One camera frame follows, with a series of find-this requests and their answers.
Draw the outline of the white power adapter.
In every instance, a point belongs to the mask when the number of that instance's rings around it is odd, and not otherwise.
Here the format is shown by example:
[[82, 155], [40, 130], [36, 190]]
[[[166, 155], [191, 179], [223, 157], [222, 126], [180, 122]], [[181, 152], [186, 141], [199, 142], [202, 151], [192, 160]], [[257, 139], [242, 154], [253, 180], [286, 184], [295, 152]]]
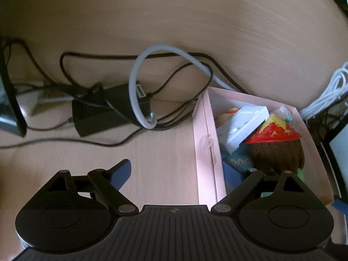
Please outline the white power adapter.
[[244, 105], [216, 129], [223, 152], [232, 154], [265, 120], [269, 118], [266, 106]]

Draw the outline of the crochet doll with red hat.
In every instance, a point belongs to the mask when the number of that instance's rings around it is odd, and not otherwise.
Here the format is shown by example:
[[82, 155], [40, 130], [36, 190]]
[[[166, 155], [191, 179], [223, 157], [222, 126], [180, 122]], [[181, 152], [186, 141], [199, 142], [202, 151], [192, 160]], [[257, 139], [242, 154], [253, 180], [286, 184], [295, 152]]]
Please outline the crochet doll with red hat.
[[285, 171], [297, 174], [304, 168], [301, 134], [275, 114], [270, 115], [245, 144], [254, 168], [268, 176], [278, 176]]

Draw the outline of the red yellow keychain toy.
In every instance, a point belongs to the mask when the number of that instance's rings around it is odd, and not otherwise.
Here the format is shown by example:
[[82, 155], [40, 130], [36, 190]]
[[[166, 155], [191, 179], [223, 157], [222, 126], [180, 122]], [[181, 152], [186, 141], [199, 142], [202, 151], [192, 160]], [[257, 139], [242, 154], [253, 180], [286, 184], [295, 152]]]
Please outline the red yellow keychain toy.
[[215, 118], [216, 127], [222, 126], [224, 123], [232, 119], [232, 117], [239, 111], [238, 108], [233, 107], [229, 109], [226, 113], [220, 114]]

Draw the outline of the pink cardboard box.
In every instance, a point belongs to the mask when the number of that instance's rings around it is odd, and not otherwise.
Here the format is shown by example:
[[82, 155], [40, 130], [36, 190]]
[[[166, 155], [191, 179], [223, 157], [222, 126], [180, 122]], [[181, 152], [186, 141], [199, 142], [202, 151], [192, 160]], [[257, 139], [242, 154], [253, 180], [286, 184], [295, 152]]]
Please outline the pink cardboard box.
[[[221, 152], [216, 134], [214, 116], [230, 107], [245, 104], [264, 105], [274, 111], [283, 103], [252, 95], [210, 87], [200, 96], [193, 115], [194, 142], [196, 154], [197, 189], [199, 204], [212, 208], [226, 196]], [[325, 167], [298, 110], [286, 106], [293, 120], [291, 125], [302, 135], [301, 143], [305, 155], [304, 182], [323, 202], [330, 205], [334, 201], [333, 191]]]

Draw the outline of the black power brick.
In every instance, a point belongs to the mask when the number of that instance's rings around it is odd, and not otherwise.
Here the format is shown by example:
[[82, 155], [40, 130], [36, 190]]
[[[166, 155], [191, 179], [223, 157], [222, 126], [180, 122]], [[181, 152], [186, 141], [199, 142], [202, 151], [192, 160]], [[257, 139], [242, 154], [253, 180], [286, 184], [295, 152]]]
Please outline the black power brick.
[[100, 88], [72, 101], [75, 129], [80, 137], [87, 137], [115, 127], [139, 124], [129, 100], [129, 85], [122, 84], [106, 90]]

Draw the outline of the white power strip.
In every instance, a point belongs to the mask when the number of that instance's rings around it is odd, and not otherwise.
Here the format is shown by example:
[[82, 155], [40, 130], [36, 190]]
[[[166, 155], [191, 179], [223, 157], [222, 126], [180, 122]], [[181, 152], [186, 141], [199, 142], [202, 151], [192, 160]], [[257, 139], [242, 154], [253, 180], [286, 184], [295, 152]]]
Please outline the white power strip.
[[30, 91], [22, 92], [16, 96], [19, 108], [24, 117], [30, 117], [35, 113], [36, 108], [41, 104], [66, 102], [73, 99], [64, 92]]

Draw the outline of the monitor with black stand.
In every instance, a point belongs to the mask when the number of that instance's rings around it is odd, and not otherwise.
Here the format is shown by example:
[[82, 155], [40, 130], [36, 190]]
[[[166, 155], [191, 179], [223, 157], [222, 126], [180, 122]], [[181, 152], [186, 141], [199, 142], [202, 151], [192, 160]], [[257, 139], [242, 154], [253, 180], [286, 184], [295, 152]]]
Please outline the monitor with black stand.
[[1, 130], [25, 137], [27, 123], [17, 102], [16, 89], [9, 79], [5, 48], [5, 42], [1, 38]]

